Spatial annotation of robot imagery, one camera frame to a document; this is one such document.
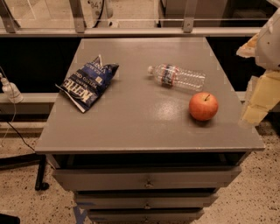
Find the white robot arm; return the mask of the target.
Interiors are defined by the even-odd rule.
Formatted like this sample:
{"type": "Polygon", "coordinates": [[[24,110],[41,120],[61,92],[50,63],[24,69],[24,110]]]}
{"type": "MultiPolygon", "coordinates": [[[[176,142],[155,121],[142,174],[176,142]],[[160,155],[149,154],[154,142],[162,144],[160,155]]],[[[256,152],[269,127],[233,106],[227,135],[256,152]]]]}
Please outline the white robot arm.
{"type": "Polygon", "coordinates": [[[253,76],[248,82],[239,121],[243,127],[257,126],[280,102],[280,9],[236,54],[253,57],[265,69],[263,75],[253,76]]]}

